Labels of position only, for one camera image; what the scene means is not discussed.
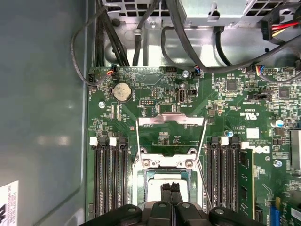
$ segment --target screw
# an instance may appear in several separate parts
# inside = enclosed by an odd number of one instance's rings
[[[188,150],[188,154],[195,154],[195,153],[197,153],[197,150],[194,147]]]
[[[120,20],[118,20],[118,19],[112,19],[112,25],[114,27],[119,27],[120,24],[121,24]]]
[[[275,160],[274,161],[274,166],[279,168],[279,167],[282,167],[282,162],[280,160]]]
[[[151,27],[151,28],[155,28],[155,27],[156,27],[156,24],[157,24],[157,23],[156,23],[155,21],[151,21],[150,27]]]
[[[184,78],[188,78],[189,77],[189,71],[182,71],[182,76],[184,77]]]
[[[223,215],[225,212],[221,209],[216,209],[215,212],[219,215]]]
[[[189,208],[189,207],[190,207],[189,203],[183,203],[182,206],[183,206],[184,208]]]
[[[192,163],[192,161],[190,161],[190,160],[187,160],[186,162],[185,162],[185,166],[187,167],[187,168],[192,168],[192,166],[193,166],[193,163]]]
[[[143,160],[143,162],[142,162],[142,166],[144,167],[144,168],[147,168],[147,167],[149,167],[150,166],[150,161],[149,160]]]
[[[105,102],[104,101],[100,101],[98,103],[99,108],[104,108],[105,107]]]

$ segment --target chip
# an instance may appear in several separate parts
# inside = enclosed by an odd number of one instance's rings
[[[240,157],[240,158],[239,158],[240,164],[242,164],[242,165],[244,165],[244,166],[247,166],[247,165],[248,165],[248,162],[247,162],[247,158],[246,158],[246,153],[241,152],[239,157]]]
[[[215,118],[209,118],[208,124],[215,124]]]
[[[290,98],[290,88],[287,86],[279,87],[279,98]]]
[[[214,109],[209,109],[208,110],[208,115],[209,116],[215,116],[215,110]]]
[[[273,139],[273,145],[278,145],[278,140],[277,139]]]
[[[244,200],[247,200],[247,189],[245,188],[245,187],[242,187],[241,186],[241,189],[240,189],[240,191],[241,191],[241,197],[244,199]]]
[[[284,128],[275,128],[275,135],[276,136],[284,136],[285,135],[285,129]]]
[[[227,88],[227,91],[237,91],[237,81],[236,80],[227,80],[226,88]]]

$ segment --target white sticker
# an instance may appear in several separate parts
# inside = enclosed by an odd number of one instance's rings
[[[0,187],[0,226],[17,226],[18,185],[16,180]]]
[[[301,213],[293,208],[291,208],[291,215],[301,221]]]
[[[258,128],[246,128],[246,138],[247,139],[259,139],[259,129]]]

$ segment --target capacitor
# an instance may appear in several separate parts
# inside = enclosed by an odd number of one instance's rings
[[[282,127],[284,127],[284,122],[281,119],[275,119],[271,122],[271,127],[282,128]]]
[[[224,134],[225,134],[226,137],[229,137],[229,138],[231,138],[231,137],[234,136],[234,133],[233,133],[232,131],[230,131],[230,130],[226,130],[226,131],[224,132]]]

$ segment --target black connector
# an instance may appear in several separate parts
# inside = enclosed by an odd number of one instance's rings
[[[263,40],[270,41],[273,39],[272,25],[273,22],[271,20],[261,21],[261,32]]]
[[[273,39],[273,24],[280,23],[280,8],[276,7],[270,11],[262,20],[261,20],[261,32],[263,40],[270,41]]]
[[[263,223],[263,209],[259,206],[255,206],[255,220],[259,223]]]

